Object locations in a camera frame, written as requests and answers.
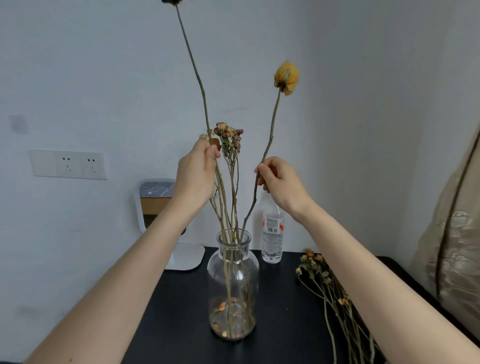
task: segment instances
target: person's left arm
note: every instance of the person's left arm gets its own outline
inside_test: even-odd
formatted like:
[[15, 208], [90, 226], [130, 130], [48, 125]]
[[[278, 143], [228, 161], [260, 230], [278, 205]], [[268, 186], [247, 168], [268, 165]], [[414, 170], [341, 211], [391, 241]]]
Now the person's left arm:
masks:
[[180, 160], [166, 208], [24, 364], [122, 361], [181, 232], [212, 195], [217, 157], [216, 146], [199, 140]]

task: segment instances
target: person's left hand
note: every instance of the person's left hand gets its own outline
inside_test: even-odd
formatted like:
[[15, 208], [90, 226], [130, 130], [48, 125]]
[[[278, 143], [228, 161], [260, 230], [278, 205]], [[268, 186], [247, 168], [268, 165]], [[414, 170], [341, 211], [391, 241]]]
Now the person's left hand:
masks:
[[216, 145], [199, 139], [190, 153], [179, 161], [172, 202], [196, 215], [212, 197], [219, 157]]

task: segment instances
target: beige curtain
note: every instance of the beige curtain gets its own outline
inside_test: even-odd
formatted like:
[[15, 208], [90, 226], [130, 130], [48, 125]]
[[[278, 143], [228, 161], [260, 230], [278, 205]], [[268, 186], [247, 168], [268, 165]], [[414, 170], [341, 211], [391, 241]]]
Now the beige curtain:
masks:
[[480, 125], [419, 241], [414, 278], [480, 339]]

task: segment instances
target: person's right arm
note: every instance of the person's right arm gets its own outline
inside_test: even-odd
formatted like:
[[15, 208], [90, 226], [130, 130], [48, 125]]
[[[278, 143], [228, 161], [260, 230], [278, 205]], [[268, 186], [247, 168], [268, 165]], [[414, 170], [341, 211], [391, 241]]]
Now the person's right arm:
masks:
[[392, 364], [478, 364], [480, 349], [363, 247], [305, 190], [277, 157], [258, 184], [307, 229]]

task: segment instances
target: forearm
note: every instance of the forearm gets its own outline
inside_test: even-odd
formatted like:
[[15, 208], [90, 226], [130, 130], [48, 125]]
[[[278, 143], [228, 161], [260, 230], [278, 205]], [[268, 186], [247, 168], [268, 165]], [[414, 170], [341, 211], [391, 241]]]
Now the forearm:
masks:
[[315, 203], [310, 233], [392, 364], [480, 363], [480, 350]]
[[169, 203], [25, 363], [120, 363], [190, 219]]

